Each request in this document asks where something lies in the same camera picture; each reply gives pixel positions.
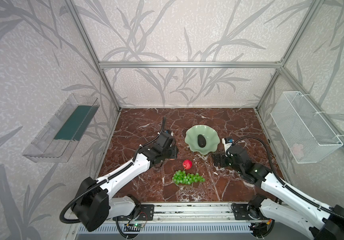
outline clear plastic tray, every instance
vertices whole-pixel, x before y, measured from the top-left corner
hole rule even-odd
[[[99,106],[96,97],[71,94],[23,156],[34,162],[67,162]]]

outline wallpaper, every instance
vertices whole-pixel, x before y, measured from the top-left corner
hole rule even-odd
[[[285,67],[344,134],[344,1],[337,3],[323,4]]]
[[[271,68],[123,68],[107,70],[106,76],[121,106],[254,107],[273,71]]]
[[[74,2],[100,61],[279,61],[311,1]]]
[[[285,67],[344,134],[344,0],[323,3]],[[298,166],[302,170],[296,174],[301,176],[298,184],[318,192],[318,187],[305,186],[311,181],[324,182],[324,189],[329,193],[337,185],[341,191],[337,199],[343,200],[344,155],[341,150],[319,163],[303,166]]]
[[[265,124],[277,154],[283,162],[292,185],[304,193],[331,206],[344,207],[344,153],[338,149],[317,163],[298,164],[270,113],[283,91],[295,91],[287,79],[280,76],[268,97],[263,102],[259,114]]]
[[[100,61],[280,61],[311,3],[74,2]],[[273,69],[105,71],[123,107],[254,107]]]
[[[98,109],[69,162],[22,152],[71,94]],[[117,111],[62,1],[0,0],[0,239],[58,239],[61,209],[99,170]]]

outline transparent acrylic box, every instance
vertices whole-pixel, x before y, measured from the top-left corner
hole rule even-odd
[[[86,107],[83,107],[82,117],[75,118],[77,121],[72,126],[68,119],[79,106]],[[99,106],[96,97],[71,94],[24,150],[23,156],[34,162],[68,162]],[[67,129],[63,128],[65,123],[70,125]],[[66,137],[57,137],[60,131]]]
[[[297,163],[321,161],[343,145],[299,91],[283,92],[271,116]]]

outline green plate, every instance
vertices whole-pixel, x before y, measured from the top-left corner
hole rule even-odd
[[[205,147],[198,146],[197,136],[200,134],[205,137]],[[186,131],[185,143],[189,145],[191,151],[207,155],[209,152],[215,152],[217,150],[220,138],[213,128],[207,125],[194,125]]]

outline brown marble surface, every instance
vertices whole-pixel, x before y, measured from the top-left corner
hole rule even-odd
[[[208,154],[192,153],[184,142],[185,132],[197,124],[205,124],[217,131],[221,138],[232,136],[234,140],[243,136],[255,136],[267,145],[267,139],[252,108],[176,108],[176,109],[123,109],[112,141],[105,156],[99,176],[105,175],[133,157],[139,144],[154,138],[160,131],[163,116],[167,117],[165,129],[173,131],[179,149],[177,159],[166,160],[163,166],[153,167],[140,174],[116,194],[122,197],[132,194],[140,202],[179,201],[249,201],[260,193],[273,198],[265,191],[244,182],[231,168],[218,169]],[[254,139],[241,141],[254,162],[269,167],[264,147]],[[220,142],[216,152],[224,152]],[[279,175],[281,171],[275,162]],[[183,170],[182,162],[189,159],[193,166],[188,173],[198,172],[206,182],[193,185],[175,185],[172,176]]]

